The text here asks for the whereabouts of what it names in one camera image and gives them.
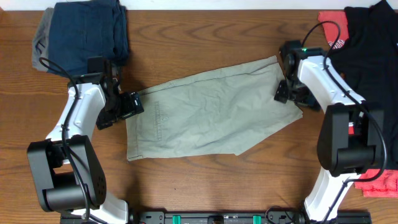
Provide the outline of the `khaki green shorts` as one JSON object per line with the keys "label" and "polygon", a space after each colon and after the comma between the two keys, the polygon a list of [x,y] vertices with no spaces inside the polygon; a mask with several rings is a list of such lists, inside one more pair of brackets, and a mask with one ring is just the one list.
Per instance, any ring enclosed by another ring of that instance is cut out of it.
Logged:
{"label": "khaki green shorts", "polygon": [[142,90],[143,113],[126,121],[127,159],[242,154],[302,117],[274,99],[283,77],[271,56]]}

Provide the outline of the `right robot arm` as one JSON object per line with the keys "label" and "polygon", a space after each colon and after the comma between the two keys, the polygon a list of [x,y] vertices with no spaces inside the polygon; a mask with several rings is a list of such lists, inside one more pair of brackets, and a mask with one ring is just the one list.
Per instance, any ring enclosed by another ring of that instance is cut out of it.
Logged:
{"label": "right robot arm", "polygon": [[285,78],[274,99],[318,105],[325,114],[317,142],[320,173],[302,211],[290,216],[291,222],[371,223],[368,212],[341,212],[338,207],[355,182],[374,181],[386,168],[382,109],[355,93],[322,49],[294,47],[279,53]]}

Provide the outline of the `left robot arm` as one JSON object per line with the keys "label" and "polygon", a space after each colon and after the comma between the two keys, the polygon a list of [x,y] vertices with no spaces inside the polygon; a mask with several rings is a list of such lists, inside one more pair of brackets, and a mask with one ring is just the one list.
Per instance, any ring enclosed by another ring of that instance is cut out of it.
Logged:
{"label": "left robot arm", "polygon": [[142,113],[139,94],[121,91],[121,67],[103,57],[89,58],[80,75],[44,57],[39,62],[69,79],[59,121],[43,141],[27,148],[41,209],[59,213],[61,223],[132,223],[128,203],[107,190],[91,140],[94,129]]}

